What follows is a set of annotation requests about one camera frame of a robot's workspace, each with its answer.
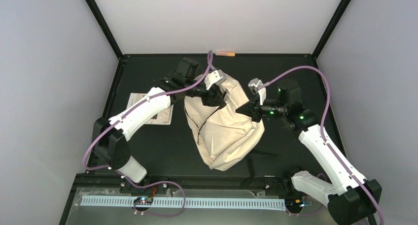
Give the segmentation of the beige canvas backpack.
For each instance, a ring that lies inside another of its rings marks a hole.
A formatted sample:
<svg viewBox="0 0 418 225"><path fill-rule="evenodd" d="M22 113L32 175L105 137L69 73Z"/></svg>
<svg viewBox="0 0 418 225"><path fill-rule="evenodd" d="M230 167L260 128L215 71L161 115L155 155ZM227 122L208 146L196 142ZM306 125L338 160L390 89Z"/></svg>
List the beige canvas backpack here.
<svg viewBox="0 0 418 225"><path fill-rule="evenodd" d="M241 161L260 141L265 127L236 110L249 101L238 80L226 75L220 85L224 107L204 106L199 97L184 99L184 112L203 162L226 171Z"/></svg>

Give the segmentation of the orange highlighter pen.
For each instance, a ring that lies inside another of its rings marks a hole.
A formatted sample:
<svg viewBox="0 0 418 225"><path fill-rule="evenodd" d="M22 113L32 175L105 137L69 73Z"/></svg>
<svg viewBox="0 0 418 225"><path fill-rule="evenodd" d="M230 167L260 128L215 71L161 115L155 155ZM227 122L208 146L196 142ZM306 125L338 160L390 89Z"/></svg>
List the orange highlighter pen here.
<svg viewBox="0 0 418 225"><path fill-rule="evenodd" d="M223 57L235 57L235 52L227 52L227 51L217 51L215 52L216 56L223 56Z"/></svg>

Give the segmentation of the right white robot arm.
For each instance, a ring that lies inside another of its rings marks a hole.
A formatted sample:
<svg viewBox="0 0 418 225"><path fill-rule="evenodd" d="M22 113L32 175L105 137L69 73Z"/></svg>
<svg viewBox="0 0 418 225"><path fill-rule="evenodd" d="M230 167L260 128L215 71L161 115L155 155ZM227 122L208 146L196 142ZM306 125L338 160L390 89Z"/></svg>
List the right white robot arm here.
<svg viewBox="0 0 418 225"><path fill-rule="evenodd" d="M327 207L339 225L351 225L373 215L377 209L382 188L376 180L368 180L354 168L339 151L315 114L305 108L301 89L294 80L283 80L278 85L278 97L266 98L263 82L255 78L248 87L254 98L236 110L260 122L264 116L281 119L284 126L296 134L298 140L311 152L329 178L319 179L302 170L281 180L285 194L305 193Z"/></svg>

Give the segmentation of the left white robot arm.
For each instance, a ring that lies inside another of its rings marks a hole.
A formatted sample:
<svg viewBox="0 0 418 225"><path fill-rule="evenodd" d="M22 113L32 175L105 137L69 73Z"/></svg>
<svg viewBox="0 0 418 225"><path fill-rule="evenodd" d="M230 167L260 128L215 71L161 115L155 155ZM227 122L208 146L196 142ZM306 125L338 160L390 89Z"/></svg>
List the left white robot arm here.
<svg viewBox="0 0 418 225"><path fill-rule="evenodd" d="M139 128L185 97L198 97L204 106L225 106L220 85L226 75L212 65L211 58L204 72L199 71L200 67L194 60L184 58L176 70L161 78L132 106L109 119L97 119L90 151L103 160L107 168L139 183L147 171L132 156L128 146Z"/></svg>

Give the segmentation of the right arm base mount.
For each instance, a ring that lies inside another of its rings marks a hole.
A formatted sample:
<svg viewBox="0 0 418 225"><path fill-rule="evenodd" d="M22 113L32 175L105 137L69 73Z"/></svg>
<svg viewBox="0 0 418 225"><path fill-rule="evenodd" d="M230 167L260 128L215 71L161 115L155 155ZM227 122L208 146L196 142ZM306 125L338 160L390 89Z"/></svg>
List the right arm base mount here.
<svg viewBox="0 0 418 225"><path fill-rule="evenodd" d="M266 177L264 182L266 195L276 195L279 198L285 199L308 196L308 194L294 188L290 177Z"/></svg>

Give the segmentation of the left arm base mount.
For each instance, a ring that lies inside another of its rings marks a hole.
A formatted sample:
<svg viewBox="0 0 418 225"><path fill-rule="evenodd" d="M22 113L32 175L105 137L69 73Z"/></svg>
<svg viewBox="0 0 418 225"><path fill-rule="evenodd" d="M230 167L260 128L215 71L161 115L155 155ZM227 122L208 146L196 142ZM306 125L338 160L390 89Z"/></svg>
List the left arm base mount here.
<svg viewBox="0 0 418 225"><path fill-rule="evenodd" d="M134 187L126 178L123 178L119 192L124 194L144 194L146 196L153 194L165 194L167 189L169 189L168 183L161 183L147 188L144 187L159 181L166 181L167 179L167 177L156 175L145 176L142 181L136 183L136 185L139 185L142 188L137 188Z"/></svg>

